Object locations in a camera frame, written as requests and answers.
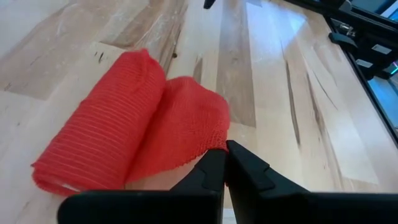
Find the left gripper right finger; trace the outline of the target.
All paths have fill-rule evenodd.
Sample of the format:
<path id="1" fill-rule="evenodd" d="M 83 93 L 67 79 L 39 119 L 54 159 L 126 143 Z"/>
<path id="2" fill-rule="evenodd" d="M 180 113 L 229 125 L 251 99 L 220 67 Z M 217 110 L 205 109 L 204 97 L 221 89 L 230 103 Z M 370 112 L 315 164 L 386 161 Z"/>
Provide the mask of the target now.
<path id="1" fill-rule="evenodd" d="M 236 141 L 226 144 L 226 183 L 237 223 L 397 224 L 396 194 L 311 192 Z"/>

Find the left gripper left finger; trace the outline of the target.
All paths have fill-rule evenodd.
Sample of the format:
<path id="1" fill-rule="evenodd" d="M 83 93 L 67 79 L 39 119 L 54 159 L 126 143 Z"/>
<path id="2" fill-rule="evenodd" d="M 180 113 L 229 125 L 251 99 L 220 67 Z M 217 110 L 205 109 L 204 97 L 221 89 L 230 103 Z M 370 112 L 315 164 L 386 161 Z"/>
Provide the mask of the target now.
<path id="1" fill-rule="evenodd" d="M 170 190 L 91 190 L 66 198 L 58 223 L 220 223 L 226 151 L 209 150 Z"/>

